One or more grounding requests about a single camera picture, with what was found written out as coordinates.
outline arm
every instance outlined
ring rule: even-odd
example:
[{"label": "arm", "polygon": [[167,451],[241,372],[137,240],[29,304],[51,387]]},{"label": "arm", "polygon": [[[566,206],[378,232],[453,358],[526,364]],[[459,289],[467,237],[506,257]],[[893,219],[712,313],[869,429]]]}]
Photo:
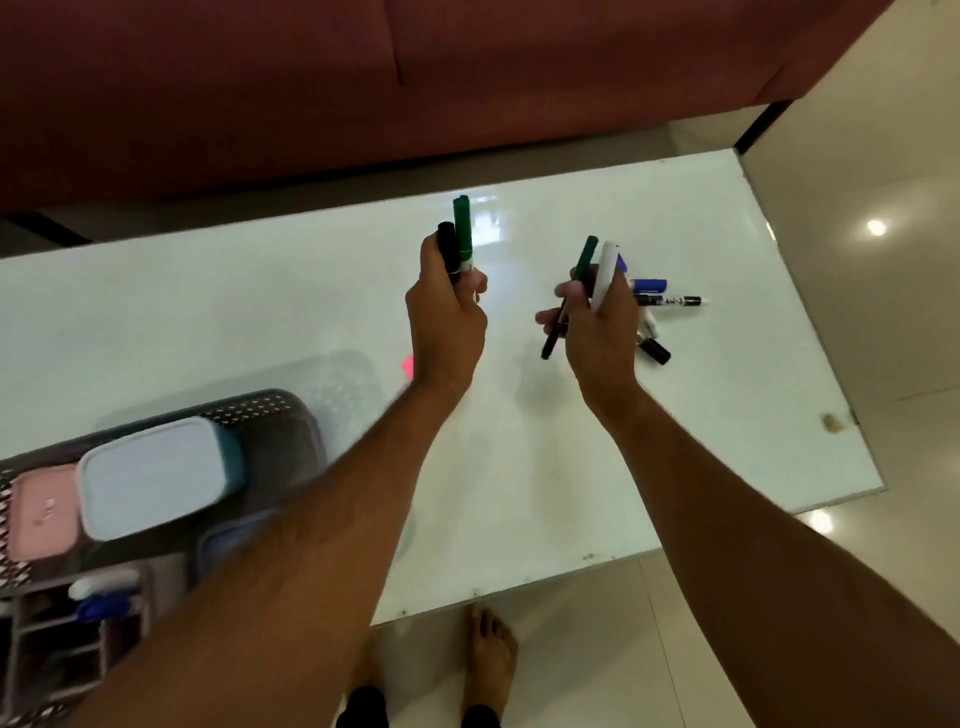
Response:
[{"label": "arm", "polygon": [[407,294],[414,382],[250,548],[206,579],[76,713],[74,728],[328,725],[373,617],[420,466],[469,387],[486,277],[450,287],[423,241]]},{"label": "arm", "polygon": [[690,610],[756,725],[960,725],[960,646],[642,391],[637,307],[623,277],[596,313],[581,285],[559,292],[584,399],[623,454]]}]

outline black pants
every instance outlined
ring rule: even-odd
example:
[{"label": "black pants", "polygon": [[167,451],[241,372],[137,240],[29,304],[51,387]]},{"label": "black pants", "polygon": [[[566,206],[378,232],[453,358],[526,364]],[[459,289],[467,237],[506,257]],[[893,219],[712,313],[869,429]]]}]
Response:
[{"label": "black pants", "polygon": [[[387,700],[373,686],[357,688],[347,699],[347,709],[337,718],[337,728],[389,728]],[[474,705],[467,710],[460,728],[500,728],[493,708]]]}]

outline forearm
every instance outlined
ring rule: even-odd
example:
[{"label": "forearm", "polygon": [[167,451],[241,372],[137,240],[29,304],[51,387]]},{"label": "forearm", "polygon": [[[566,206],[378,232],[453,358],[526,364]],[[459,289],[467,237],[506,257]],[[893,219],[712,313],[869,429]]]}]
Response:
[{"label": "forearm", "polygon": [[960,647],[646,395],[605,422],[757,726],[960,724]]},{"label": "forearm", "polygon": [[413,385],[78,711],[75,728],[320,725],[369,629],[450,398]]}]

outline red sofa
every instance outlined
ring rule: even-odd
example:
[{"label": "red sofa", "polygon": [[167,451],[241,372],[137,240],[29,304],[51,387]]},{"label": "red sofa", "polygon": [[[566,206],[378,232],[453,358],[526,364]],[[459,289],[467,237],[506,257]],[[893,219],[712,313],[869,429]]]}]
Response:
[{"label": "red sofa", "polygon": [[0,212],[796,99],[889,2],[7,3]]}]

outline storage container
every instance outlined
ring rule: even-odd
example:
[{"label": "storage container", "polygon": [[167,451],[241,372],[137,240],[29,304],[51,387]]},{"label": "storage container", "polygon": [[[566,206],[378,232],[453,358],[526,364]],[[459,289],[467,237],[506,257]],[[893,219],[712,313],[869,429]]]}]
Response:
[{"label": "storage container", "polygon": [[245,519],[220,523],[204,533],[197,542],[197,578],[205,578],[233,551],[252,541],[277,513],[278,508],[271,508]]},{"label": "storage container", "polygon": [[244,480],[239,440],[206,418],[141,430],[81,458],[84,530],[97,541],[129,536],[212,505]]},{"label": "storage container", "polygon": [[7,554],[36,561],[64,553],[77,543],[77,465],[38,468],[13,481]]}]

